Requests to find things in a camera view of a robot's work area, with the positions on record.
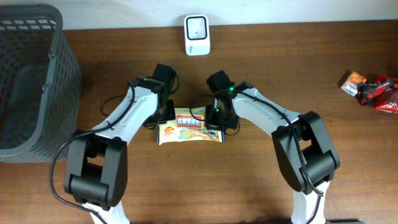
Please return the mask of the beige snack bag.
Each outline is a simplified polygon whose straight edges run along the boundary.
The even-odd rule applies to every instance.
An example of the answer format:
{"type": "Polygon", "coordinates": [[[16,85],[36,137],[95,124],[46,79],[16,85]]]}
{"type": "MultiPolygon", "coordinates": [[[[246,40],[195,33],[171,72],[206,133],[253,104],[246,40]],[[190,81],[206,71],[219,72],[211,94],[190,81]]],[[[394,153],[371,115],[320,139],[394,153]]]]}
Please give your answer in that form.
{"type": "Polygon", "coordinates": [[[224,133],[205,127],[205,107],[175,108],[175,119],[159,125],[157,144],[185,141],[225,142],[224,133]]]}

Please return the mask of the small orange tissue pack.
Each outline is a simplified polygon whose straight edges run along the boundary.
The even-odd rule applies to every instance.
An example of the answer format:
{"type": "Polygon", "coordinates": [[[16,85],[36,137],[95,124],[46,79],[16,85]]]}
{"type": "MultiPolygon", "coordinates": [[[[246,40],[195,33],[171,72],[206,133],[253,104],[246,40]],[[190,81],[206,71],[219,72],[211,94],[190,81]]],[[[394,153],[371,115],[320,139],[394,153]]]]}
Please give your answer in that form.
{"type": "Polygon", "coordinates": [[[351,72],[344,79],[344,82],[340,85],[340,89],[351,96],[358,94],[358,85],[365,83],[367,79],[357,72],[351,72]]]}

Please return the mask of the black and red snack packet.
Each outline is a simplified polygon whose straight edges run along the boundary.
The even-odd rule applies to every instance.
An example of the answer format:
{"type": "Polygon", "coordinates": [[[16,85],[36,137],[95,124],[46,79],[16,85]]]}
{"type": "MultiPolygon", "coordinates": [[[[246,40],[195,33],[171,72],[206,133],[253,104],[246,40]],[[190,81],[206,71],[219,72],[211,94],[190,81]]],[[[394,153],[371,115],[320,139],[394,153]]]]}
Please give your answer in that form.
{"type": "Polygon", "coordinates": [[[359,83],[358,84],[358,99],[361,105],[366,105],[369,101],[380,96],[389,89],[397,88],[397,83],[394,80],[388,79],[384,83],[359,83]]]}

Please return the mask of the red candy bag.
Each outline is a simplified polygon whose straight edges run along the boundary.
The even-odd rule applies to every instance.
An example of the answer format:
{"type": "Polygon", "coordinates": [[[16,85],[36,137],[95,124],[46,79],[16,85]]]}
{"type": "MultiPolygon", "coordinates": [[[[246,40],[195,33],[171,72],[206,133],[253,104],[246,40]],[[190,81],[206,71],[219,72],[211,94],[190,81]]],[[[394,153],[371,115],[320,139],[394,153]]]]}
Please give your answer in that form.
{"type": "Polygon", "coordinates": [[[394,84],[376,98],[375,109],[397,114],[397,79],[382,75],[376,78],[376,81],[380,83],[384,83],[388,80],[392,80],[394,84]]]}

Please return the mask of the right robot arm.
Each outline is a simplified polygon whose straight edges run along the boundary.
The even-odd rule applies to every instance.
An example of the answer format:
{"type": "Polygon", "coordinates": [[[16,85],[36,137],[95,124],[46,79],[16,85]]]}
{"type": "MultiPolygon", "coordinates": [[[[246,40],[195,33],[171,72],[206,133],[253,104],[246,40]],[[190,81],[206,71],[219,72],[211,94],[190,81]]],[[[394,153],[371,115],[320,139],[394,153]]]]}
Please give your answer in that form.
{"type": "Polygon", "coordinates": [[[247,82],[235,84],[222,70],[206,81],[213,94],[206,106],[208,129],[238,130],[246,119],[272,138],[279,170],[294,193],[292,223],[326,223],[325,194],[340,158],[321,117],[287,110],[247,82]]]}

